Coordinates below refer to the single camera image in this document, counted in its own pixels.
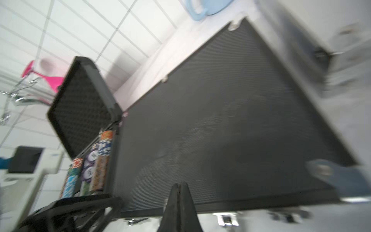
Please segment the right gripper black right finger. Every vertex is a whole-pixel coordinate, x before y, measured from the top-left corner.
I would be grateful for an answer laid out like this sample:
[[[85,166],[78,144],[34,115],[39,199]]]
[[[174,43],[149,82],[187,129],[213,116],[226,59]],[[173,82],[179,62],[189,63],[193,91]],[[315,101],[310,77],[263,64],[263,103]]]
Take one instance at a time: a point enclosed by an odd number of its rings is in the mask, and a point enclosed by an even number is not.
[[[180,183],[179,189],[179,226],[181,232],[202,232],[192,196],[185,182]]]

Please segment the black poker case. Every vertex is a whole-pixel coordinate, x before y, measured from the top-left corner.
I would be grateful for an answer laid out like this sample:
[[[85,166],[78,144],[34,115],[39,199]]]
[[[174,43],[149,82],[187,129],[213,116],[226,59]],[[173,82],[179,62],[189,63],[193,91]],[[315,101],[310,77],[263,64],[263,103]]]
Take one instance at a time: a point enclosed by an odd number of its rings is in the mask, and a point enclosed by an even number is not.
[[[106,85],[98,67],[77,56],[47,112],[54,131],[70,159],[86,159],[104,131],[113,136],[105,167],[96,167],[100,180],[91,179],[91,194],[112,194],[121,139],[123,110]]]
[[[247,20],[132,105],[119,135],[124,218],[161,215],[180,182],[198,212],[333,202],[307,163],[357,163]]]

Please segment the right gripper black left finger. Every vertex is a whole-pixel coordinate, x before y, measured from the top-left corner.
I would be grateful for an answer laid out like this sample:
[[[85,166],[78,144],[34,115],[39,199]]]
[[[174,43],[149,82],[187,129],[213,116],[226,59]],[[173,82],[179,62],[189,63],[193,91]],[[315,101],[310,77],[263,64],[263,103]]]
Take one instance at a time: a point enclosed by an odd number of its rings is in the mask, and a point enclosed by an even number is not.
[[[166,204],[163,217],[157,232],[180,232],[181,219],[179,213],[180,207],[180,184],[174,184]]]

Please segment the silver aluminium poker case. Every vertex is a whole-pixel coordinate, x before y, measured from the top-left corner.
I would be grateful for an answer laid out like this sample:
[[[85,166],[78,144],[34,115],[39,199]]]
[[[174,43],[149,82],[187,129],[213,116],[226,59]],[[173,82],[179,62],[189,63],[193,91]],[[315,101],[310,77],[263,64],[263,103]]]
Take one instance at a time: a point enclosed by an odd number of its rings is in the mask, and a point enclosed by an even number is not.
[[[257,1],[323,96],[371,83],[370,1]]]

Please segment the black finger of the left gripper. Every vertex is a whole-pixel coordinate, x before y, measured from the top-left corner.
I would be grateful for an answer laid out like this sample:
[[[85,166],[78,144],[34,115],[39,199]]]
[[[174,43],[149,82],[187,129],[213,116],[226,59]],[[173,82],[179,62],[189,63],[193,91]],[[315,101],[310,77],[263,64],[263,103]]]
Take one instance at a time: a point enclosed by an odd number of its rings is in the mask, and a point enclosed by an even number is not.
[[[109,194],[64,198],[36,210],[15,232],[102,232],[117,216],[121,200]]]

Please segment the light blue mug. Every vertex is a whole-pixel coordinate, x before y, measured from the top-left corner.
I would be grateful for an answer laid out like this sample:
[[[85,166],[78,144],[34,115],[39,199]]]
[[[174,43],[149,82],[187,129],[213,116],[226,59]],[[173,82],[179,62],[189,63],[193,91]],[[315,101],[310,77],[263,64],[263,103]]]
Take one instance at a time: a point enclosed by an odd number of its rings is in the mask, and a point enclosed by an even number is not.
[[[190,16],[195,21],[201,21],[207,16],[215,15],[220,11],[224,10],[228,7],[233,0],[207,0],[207,1],[200,1],[202,6],[202,11],[197,13],[192,5],[192,1],[185,1],[186,9],[188,10]]]

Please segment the pink plastic goblet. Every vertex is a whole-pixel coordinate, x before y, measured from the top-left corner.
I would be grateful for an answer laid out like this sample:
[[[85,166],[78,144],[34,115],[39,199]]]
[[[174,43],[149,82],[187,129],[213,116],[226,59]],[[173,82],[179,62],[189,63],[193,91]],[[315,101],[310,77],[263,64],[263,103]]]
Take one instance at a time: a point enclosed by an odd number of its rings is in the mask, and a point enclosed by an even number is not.
[[[28,77],[30,74],[36,74],[38,77],[42,78],[44,81],[47,82],[47,84],[49,85],[49,87],[55,92],[57,93],[59,90],[60,90],[60,86],[63,84],[64,82],[64,77],[60,77],[60,76],[47,76],[47,75],[44,75],[44,74],[41,74],[40,72],[37,72],[34,70],[33,68],[33,65],[34,65],[34,60],[32,60],[27,66],[26,68],[24,69],[21,77],[22,78],[26,78]]]

